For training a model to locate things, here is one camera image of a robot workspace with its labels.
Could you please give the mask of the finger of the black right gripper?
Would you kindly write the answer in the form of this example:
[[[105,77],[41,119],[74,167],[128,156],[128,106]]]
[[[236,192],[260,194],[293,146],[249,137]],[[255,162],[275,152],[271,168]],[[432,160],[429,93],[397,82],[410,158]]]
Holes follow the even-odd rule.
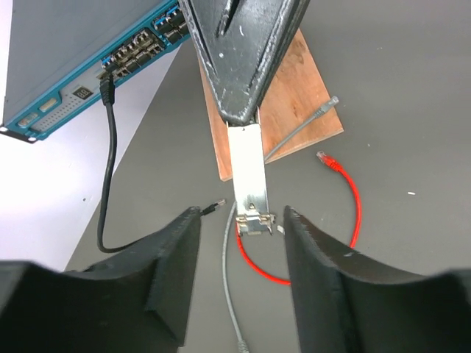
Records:
[[[281,1],[269,27],[261,58],[253,74],[254,108],[256,114],[273,77],[286,54],[307,10],[309,1]]]
[[[249,124],[253,74],[281,1],[181,1],[216,108],[227,124]]]

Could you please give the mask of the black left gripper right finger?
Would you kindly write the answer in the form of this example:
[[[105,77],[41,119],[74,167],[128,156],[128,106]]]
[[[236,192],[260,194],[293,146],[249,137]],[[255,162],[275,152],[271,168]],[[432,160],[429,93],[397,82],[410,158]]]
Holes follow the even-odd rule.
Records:
[[[470,270],[422,276],[349,248],[292,207],[283,214],[302,352],[468,352]]]

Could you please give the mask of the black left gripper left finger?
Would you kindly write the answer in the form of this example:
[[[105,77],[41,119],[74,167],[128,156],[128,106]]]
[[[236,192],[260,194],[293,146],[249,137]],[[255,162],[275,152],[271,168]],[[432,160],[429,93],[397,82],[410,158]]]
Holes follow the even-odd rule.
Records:
[[[1,263],[3,352],[176,352],[185,343],[201,215],[83,271]]]

